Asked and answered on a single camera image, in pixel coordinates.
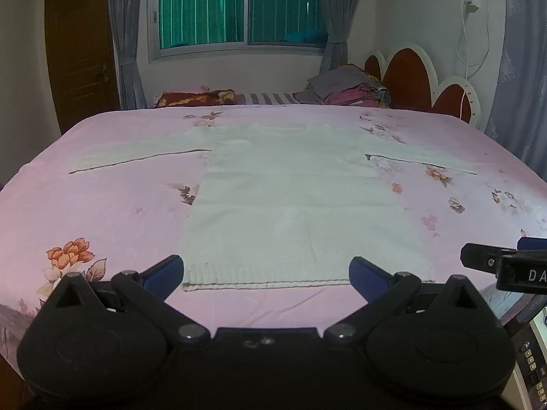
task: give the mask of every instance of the window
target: window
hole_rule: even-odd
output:
[[[149,12],[154,58],[236,49],[322,51],[327,38],[318,0],[149,0]]]

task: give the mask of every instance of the headboard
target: headboard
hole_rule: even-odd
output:
[[[374,52],[365,62],[365,71],[382,81],[391,96],[392,109],[435,112],[459,117],[464,91],[462,120],[477,125],[481,110],[471,83],[459,76],[439,84],[437,72],[427,53],[418,45],[408,44],[389,60]]]

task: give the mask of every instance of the gray curtain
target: gray curtain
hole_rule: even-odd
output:
[[[326,44],[321,72],[347,63],[347,38],[359,0],[320,0],[326,31]]]
[[[108,0],[110,25],[118,50],[122,110],[144,109],[146,100],[137,67],[138,15],[141,0]]]
[[[507,0],[498,86],[485,133],[547,180],[547,0]]]

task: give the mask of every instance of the red patterned pillow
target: red patterned pillow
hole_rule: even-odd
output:
[[[232,90],[201,92],[164,92],[154,108],[169,106],[222,106],[235,105],[236,94]]]

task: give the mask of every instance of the sweater sleeve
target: sweater sleeve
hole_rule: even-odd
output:
[[[114,146],[89,154],[72,162],[69,173],[102,168],[149,157],[181,154],[192,151],[212,151],[213,145],[223,137],[225,127],[195,127],[181,134],[169,134],[152,140]]]
[[[440,168],[448,168],[470,174],[476,174],[474,165],[457,157],[449,156],[436,149],[406,145],[394,140],[385,140],[373,135],[363,136],[359,149],[369,155],[402,162],[423,163]]]

